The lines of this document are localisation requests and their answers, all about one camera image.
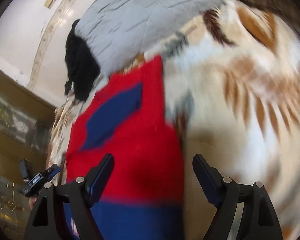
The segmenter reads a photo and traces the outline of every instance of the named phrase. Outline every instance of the brown pattern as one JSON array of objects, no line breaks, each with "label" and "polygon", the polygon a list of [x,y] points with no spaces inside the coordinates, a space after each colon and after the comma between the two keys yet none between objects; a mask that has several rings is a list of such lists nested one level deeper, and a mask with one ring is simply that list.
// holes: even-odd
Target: brown pattern
[{"label": "brown pattern", "polygon": [[73,119],[74,119],[74,114],[72,114],[71,112],[67,112],[64,127],[69,126],[72,123]]},{"label": "brown pattern", "polygon": [[292,119],[292,121],[298,126],[298,128],[300,129],[300,122],[298,117],[296,116],[296,114],[293,112],[293,110],[291,109],[291,107],[288,105],[287,106],[288,112],[290,114],[290,117]]},{"label": "brown pattern", "polygon": [[[279,136],[279,121],[275,113],[272,101],[277,102],[279,111],[288,132],[291,132],[289,117],[293,124],[300,130],[300,120],[296,113],[300,114],[300,75],[295,78],[272,78],[269,74],[259,74],[254,62],[249,57],[234,60],[232,66],[224,72],[224,97],[227,105],[231,105],[234,115],[237,116],[242,98],[242,116],[247,126],[250,114],[250,93],[256,99],[256,116],[262,134],[264,135],[265,116],[269,115],[271,126]],[[265,88],[265,106],[261,95],[256,94],[252,85]]]},{"label": "brown pattern", "polygon": [[218,22],[219,13],[217,9],[210,9],[206,12],[201,13],[203,17],[204,24],[207,27],[207,30],[212,35],[212,37],[218,41],[221,45],[235,45],[232,41],[230,41],[223,31],[220,28],[220,24]]},{"label": "brown pattern", "polygon": [[247,126],[248,119],[250,117],[250,95],[247,86],[244,86],[245,97],[243,102],[242,116],[245,125]]},{"label": "brown pattern", "polygon": [[61,172],[60,172],[59,178],[58,178],[58,185],[62,184],[62,179],[63,179],[64,174],[66,172],[66,152],[62,153],[60,168],[61,168]]},{"label": "brown pattern", "polygon": [[249,31],[249,33],[272,52],[275,52],[276,24],[274,21],[274,15],[270,12],[263,13],[264,17],[268,21],[269,29],[271,30],[271,35],[268,36],[255,18],[251,16],[254,12],[250,8],[239,8],[237,13],[242,25]]},{"label": "brown pattern", "polygon": [[186,134],[188,124],[188,116],[182,112],[176,115],[174,128],[176,132],[178,133],[179,140],[181,141]]},{"label": "brown pattern", "polygon": [[239,107],[239,85],[237,81],[234,79],[234,93],[233,93],[233,112],[236,116],[237,109]]},{"label": "brown pattern", "polygon": [[129,66],[127,66],[124,69],[118,71],[117,73],[126,75],[126,74],[130,73],[132,70],[141,67],[144,64],[145,61],[146,60],[145,60],[144,53],[139,53],[135,57],[134,61]]},{"label": "brown pattern", "polygon": [[278,119],[275,114],[274,108],[270,102],[268,102],[268,109],[269,109],[269,118],[270,118],[271,125],[273,127],[275,134],[278,137],[278,140],[280,140]]},{"label": "brown pattern", "polygon": [[49,168],[49,161],[50,161],[50,155],[52,152],[52,145],[51,142],[48,143],[48,149],[47,149],[47,159],[46,159],[46,169]]},{"label": "brown pattern", "polygon": [[289,239],[292,234],[292,226],[286,225],[282,227],[282,238],[283,240]]},{"label": "brown pattern", "polygon": [[225,101],[226,103],[228,103],[229,100],[229,94],[230,94],[230,74],[229,73],[225,73],[226,78],[225,78],[225,87],[224,87],[224,93],[225,93]]},{"label": "brown pattern", "polygon": [[260,97],[256,101],[256,115],[262,134],[264,135],[265,109]]}]

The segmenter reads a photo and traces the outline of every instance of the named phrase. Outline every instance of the bed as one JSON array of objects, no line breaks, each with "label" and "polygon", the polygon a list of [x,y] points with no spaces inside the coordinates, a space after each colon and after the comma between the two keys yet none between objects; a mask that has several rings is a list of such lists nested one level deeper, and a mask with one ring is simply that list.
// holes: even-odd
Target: bed
[{"label": "bed", "polygon": [[[300,9],[293,0],[242,1],[280,15],[300,38]],[[222,4],[223,0],[96,0],[90,6],[75,31],[77,36],[85,40],[100,64],[101,75],[95,81],[86,102],[78,101],[70,95],[66,104],[56,110],[48,164],[57,163],[63,169],[54,178],[55,184],[65,183],[64,155],[72,123],[90,105],[94,94],[107,84],[111,73],[127,73],[157,51],[165,54],[169,47],[165,38],[180,31],[185,23],[201,12]],[[192,31],[191,28],[184,27],[181,33],[190,35]],[[173,37],[174,41],[178,41],[177,34]],[[166,118],[176,121],[176,113],[167,113]],[[180,122],[182,123],[182,118],[175,124],[182,133],[183,127],[178,125]]]}]

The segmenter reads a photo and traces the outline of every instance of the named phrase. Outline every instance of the quilted fabric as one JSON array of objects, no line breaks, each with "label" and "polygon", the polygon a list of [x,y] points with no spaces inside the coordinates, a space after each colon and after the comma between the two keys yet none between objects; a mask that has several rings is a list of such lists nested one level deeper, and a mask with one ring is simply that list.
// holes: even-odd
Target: quilted fabric
[{"label": "quilted fabric", "polygon": [[179,30],[200,11],[222,0],[96,0],[75,32],[87,42],[103,75],[132,63],[135,56]]}]

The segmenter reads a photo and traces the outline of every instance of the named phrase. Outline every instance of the metal screw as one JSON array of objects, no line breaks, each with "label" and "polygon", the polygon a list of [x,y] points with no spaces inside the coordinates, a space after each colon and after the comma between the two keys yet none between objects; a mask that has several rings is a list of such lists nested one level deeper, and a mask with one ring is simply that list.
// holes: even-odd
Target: metal screw
[{"label": "metal screw", "polygon": [[77,177],[77,178],[75,179],[75,182],[76,182],[76,183],[84,182],[84,177]]},{"label": "metal screw", "polygon": [[230,183],[230,182],[232,181],[232,179],[229,178],[229,177],[224,177],[224,178],[223,178],[223,181],[224,181],[225,183]]},{"label": "metal screw", "polygon": [[261,181],[257,181],[257,182],[256,182],[256,185],[257,185],[258,187],[263,187],[263,183],[262,183]]},{"label": "metal screw", "polygon": [[47,182],[44,184],[44,187],[45,188],[50,188],[52,186],[52,183],[51,182]]}]

